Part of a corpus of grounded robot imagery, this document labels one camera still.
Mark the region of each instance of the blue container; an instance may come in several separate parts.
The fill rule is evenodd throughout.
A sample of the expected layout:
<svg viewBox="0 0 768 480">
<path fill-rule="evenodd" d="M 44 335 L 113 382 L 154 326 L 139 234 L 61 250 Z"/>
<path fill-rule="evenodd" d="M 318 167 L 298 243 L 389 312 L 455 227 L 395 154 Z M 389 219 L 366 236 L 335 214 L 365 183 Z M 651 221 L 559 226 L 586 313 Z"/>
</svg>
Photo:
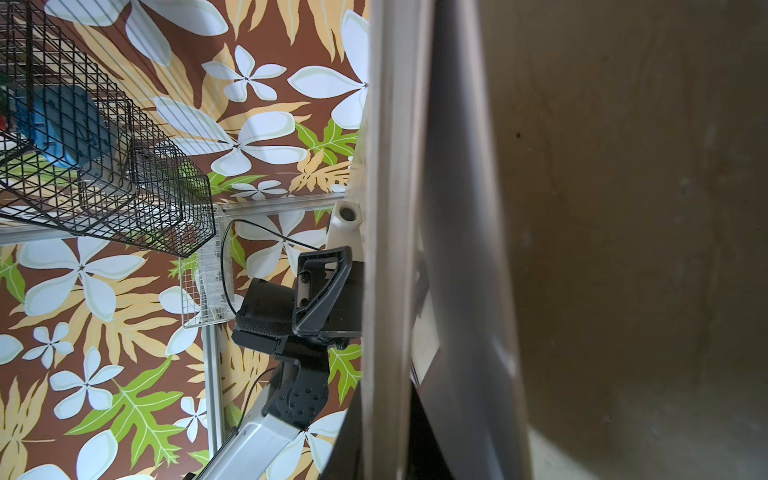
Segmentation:
<svg viewBox="0 0 768 480">
<path fill-rule="evenodd" d="M 15 95 L 12 103 L 18 132 L 32 140 L 55 167 L 88 171 L 91 161 L 111 154 L 109 128 L 84 88 L 35 88 L 32 112 L 26 95 Z"/>
</svg>

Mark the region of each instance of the metal grid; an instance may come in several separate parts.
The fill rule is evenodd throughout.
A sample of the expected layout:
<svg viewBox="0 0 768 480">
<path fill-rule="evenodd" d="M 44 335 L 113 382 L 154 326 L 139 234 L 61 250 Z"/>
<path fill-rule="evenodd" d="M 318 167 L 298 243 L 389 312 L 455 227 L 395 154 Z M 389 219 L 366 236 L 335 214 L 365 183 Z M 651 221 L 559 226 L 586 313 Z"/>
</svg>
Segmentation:
<svg viewBox="0 0 768 480">
<path fill-rule="evenodd" d="M 188 257 L 207 177 L 30 2 L 0 2 L 0 217 Z"/>
<path fill-rule="evenodd" d="M 185 328 L 225 323 L 235 318 L 224 298 L 221 277 L 221 234 L 229 220 L 216 205 L 215 217 L 218 231 L 192 257 L 179 275 L 181 294 L 181 323 Z M 224 247 L 224 258 L 230 259 L 229 245 Z M 232 279 L 232 262 L 224 262 L 224 275 Z M 233 282 L 227 282 L 230 300 L 234 303 Z"/>
</svg>

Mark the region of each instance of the brown floral backdrop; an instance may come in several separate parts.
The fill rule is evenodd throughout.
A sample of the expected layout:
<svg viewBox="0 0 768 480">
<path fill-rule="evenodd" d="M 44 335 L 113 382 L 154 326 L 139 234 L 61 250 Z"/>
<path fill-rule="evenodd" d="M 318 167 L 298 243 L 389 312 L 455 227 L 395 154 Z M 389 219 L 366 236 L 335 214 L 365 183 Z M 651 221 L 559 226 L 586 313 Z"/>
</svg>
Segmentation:
<svg viewBox="0 0 768 480">
<path fill-rule="evenodd" d="M 208 174 L 216 201 L 344 191 L 368 88 L 363 0 L 36 3 Z M 262 221 L 321 247 L 328 212 Z M 295 244 L 238 228 L 233 245 L 239 293 L 255 276 L 293 282 Z M 2 248 L 0 480 L 202 468 L 202 349 L 179 329 L 188 268 L 194 260 L 86 238 Z M 318 477 L 360 355 L 359 345 L 330 353 L 326 411 L 266 477 Z M 228 423 L 269 361 L 227 344 Z"/>
</svg>

